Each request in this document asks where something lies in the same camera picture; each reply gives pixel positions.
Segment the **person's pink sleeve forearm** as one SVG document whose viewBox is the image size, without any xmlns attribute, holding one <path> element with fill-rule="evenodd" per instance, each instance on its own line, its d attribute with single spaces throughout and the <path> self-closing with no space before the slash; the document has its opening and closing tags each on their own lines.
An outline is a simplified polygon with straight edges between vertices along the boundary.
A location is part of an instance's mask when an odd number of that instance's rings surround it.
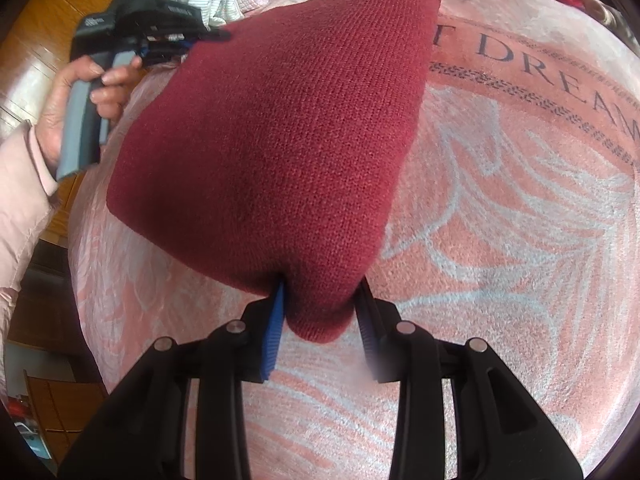
<svg viewBox="0 0 640 480">
<path fill-rule="evenodd" d="M 1 143 L 0 287 L 1 341 L 9 335 L 21 281 L 40 234 L 53 214 L 58 184 L 44 161 L 29 124 Z"/>
</svg>

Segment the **person's left hand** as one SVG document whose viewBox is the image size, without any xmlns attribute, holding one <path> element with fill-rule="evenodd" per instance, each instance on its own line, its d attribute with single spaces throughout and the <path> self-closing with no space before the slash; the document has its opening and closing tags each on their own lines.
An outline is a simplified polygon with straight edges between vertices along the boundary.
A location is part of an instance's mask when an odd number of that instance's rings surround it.
<svg viewBox="0 0 640 480">
<path fill-rule="evenodd" d="M 58 169 L 62 135 L 70 90 L 76 81 L 102 82 L 93 90 L 90 101 L 102 118 L 118 122 L 134 86 L 143 76 L 142 59 L 135 55 L 128 65 L 104 70 L 87 55 L 68 63 L 54 77 L 52 87 L 35 125 L 35 136 L 44 162 L 51 174 Z"/>
</svg>

